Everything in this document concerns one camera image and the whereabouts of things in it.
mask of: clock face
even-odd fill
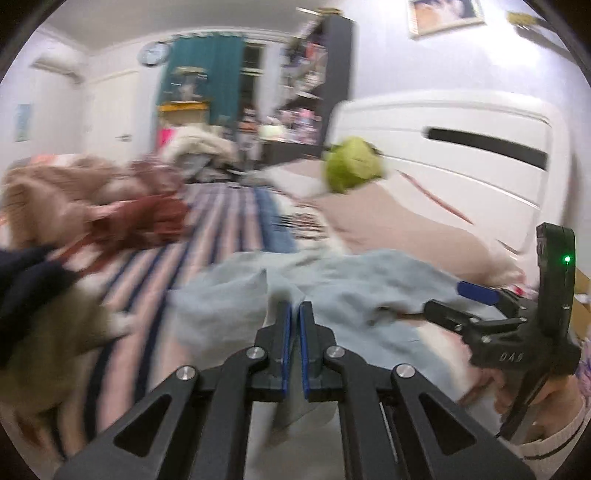
[[[162,41],[152,42],[142,48],[138,60],[146,67],[156,67],[166,62],[169,55],[170,45]]]

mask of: triangular cutout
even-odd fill
[[[138,457],[147,456],[171,402],[172,397],[170,395],[163,395],[158,398],[133,423],[115,437],[115,446]]]
[[[476,443],[474,436],[430,395],[421,393],[418,398],[444,455],[453,455]]]

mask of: window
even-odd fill
[[[254,105],[256,81],[263,74],[262,53],[265,45],[262,43],[247,43],[244,48],[242,75],[240,85],[240,111],[248,105]]]

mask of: air conditioner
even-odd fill
[[[84,80],[82,77],[80,56],[77,52],[69,48],[49,46],[41,53],[31,67],[72,77],[77,83]]]

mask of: green plush toy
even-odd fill
[[[361,137],[347,137],[326,154],[326,181],[333,192],[345,193],[382,176],[380,153]]]

